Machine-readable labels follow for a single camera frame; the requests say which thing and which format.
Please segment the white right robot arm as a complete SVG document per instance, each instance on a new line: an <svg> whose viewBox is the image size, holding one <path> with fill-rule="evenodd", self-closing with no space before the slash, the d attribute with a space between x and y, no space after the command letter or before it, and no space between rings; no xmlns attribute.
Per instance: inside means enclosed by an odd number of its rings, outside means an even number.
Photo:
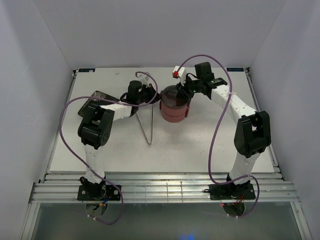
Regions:
<svg viewBox="0 0 320 240"><path fill-rule="evenodd" d="M244 193L243 184L250 180L252 169L261 153L271 144L270 116L248 106L234 92L230 82L216 78L209 62L195 65L196 74L175 66L172 76L179 80L178 96L191 100L194 94L203 94L218 104L222 114L228 114L236 128L234 146L237 154L226 180L226 194L237 199Z"/></svg>

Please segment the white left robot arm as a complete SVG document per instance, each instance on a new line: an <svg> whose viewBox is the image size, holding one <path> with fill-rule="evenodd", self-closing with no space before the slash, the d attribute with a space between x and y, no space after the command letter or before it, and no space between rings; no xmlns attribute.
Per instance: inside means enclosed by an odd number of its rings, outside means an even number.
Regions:
<svg viewBox="0 0 320 240"><path fill-rule="evenodd" d="M78 115L82 117L77 134L85 150L85 176L80 183L88 189L88 193L100 200L106 195L105 178L100 149L108 142L113 122L130 118L139 109L139 105L154 104L160 99L160 94L151 85L139 80L129 83L127 92L120 98L96 91L81 107Z"/></svg>

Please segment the pink lunch bowl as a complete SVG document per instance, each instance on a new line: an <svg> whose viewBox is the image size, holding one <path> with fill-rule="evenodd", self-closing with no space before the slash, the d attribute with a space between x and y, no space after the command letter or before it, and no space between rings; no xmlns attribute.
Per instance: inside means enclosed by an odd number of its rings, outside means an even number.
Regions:
<svg viewBox="0 0 320 240"><path fill-rule="evenodd" d="M172 117L178 117L178 116L182 116L182 115L186 114L186 112L189 109L189 104L187 103L182 106L173 107L173 106L169 106L169 105L165 104L163 101L161 101L159 104L159 108L163 114L166 114L166 115L172 116Z"/></svg>
<svg viewBox="0 0 320 240"><path fill-rule="evenodd" d="M179 123L186 118L185 114L172 116L166 114L165 112L161 112L161 116L164 120L166 120L169 123Z"/></svg>

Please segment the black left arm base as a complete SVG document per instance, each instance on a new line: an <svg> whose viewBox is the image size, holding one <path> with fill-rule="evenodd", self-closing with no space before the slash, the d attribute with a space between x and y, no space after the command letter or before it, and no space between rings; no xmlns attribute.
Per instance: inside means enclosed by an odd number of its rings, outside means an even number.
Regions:
<svg viewBox="0 0 320 240"><path fill-rule="evenodd" d="M106 199L110 201L120 201L120 191L113 185L100 186L97 189L90 189L81 185L78 188L77 198L78 201L101 201Z"/></svg>

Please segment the metal serving tongs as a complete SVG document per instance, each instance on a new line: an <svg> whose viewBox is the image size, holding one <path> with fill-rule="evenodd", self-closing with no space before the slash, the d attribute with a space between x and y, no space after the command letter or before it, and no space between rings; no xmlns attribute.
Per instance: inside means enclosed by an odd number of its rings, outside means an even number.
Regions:
<svg viewBox="0 0 320 240"><path fill-rule="evenodd" d="M144 140L151 146L153 142L154 107L152 104L141 107L136 113Z"/></svg>

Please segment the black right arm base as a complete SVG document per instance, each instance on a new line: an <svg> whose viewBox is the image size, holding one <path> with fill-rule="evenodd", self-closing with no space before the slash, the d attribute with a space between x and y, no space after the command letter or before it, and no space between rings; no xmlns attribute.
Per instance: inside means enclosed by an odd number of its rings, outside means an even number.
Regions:
<svg viewBox="0 0 320 240"><path fill-rule="evenodd" d="M207 192L210 194L211 200L255 200L256 194L251 183L234 185L233 183L226 185L210 184Z"/></svg>

